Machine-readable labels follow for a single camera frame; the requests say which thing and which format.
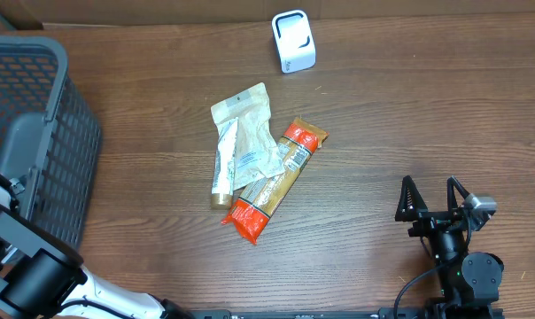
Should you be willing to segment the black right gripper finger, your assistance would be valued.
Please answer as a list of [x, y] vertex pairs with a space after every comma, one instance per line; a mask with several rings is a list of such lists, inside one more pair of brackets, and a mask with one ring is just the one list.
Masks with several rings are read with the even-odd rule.
[[410, 175], [406, 175], [401, 184], [399, 203], [396, 209], [396, 222], [415, 222], [428, 213], [422, 196]]
[[446, 181], [447, 188], [447, 208], [449, 211], [453, 211], [458, 207], [455, 192], [458, 192], [463, 199], [469, 196], [469, 192], [462, 186], [457, 178], [452, 175]]

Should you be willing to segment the orange spaghetti pack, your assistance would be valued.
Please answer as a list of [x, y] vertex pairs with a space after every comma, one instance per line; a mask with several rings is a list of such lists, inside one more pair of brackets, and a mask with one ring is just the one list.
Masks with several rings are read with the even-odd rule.
[[328, 136], [327, 131], [295, 118], [277, 142], [277, 154], [283, 161], [284, 171], [245, 186], [221, 224], [233, 224], [241, 237], [255, 245], [308, 161]]

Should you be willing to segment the beige paper pouch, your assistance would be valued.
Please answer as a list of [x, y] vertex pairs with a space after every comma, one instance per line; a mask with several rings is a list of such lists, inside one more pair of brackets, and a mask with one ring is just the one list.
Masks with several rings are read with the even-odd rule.
[[234, 190], [284, 172], [283, 160], [269, 129], [269, 102], [266, 86], [260, 82], [211, 107], [219, 132], [229, 121], [237, 119]]

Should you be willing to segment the white cream tube gold cap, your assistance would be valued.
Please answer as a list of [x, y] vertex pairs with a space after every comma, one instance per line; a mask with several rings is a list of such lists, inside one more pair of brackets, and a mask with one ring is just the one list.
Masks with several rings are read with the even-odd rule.
[[229, 209], [232, 205], [237, 131], [238, 118], [223, 122], [219, 131], [211, 189], [212, 209]]

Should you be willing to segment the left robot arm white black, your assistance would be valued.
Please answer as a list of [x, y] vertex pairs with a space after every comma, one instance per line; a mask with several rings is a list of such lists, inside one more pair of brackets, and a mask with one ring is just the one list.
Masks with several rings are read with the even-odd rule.
[[19, 212], [12, 183], [0, 174], [0, 311], [12, 318], [189, 318], [174, 302], [109, 283], [69, 245]]

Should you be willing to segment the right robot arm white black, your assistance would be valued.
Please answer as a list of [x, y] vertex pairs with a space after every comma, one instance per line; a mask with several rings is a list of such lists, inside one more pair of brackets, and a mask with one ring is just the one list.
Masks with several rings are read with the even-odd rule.
[[[469, 245], [497, 211], [490, 196], [467, 191], [451, 176], [446, 181], [447, 209], [432, 212], [411, 176], [403, 178], [397, 222], [410, 222], [410, 237], [420, 239], [434, 267], [416, 276], [399, 291], [386, 318], [502, 318], [492, 303], [499, 299], [504, 263], [493, 253], [472, 253]], [[428, 276], [438, 276], [441, 295], [421, 308], [402, 308], [404, 294]]]

